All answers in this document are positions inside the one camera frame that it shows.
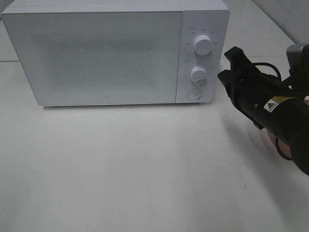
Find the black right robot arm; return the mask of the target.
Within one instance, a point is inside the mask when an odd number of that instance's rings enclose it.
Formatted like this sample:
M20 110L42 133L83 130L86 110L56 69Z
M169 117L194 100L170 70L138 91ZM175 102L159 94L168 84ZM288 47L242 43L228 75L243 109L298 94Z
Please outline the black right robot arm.
M258 129L275 136L277 152L309 173L309 45L287 48L290 76L282 80L274 65L251 62L241 48L225 52L230 69L218 74L236 109Z

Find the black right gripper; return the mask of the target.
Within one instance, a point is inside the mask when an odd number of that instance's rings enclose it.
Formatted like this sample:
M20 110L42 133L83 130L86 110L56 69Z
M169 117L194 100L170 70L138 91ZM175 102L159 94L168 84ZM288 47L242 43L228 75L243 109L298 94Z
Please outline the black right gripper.
M267 102L274 97L292 97L292 90L281 78L281 73L272 64L251 64L239 47L232 47L224 53L230 62L231 70L223 70L217 77L226 90L230 90L233 105L253 124L267 128L270 117L262 119L263 111L270 113L274 107L267 108Z

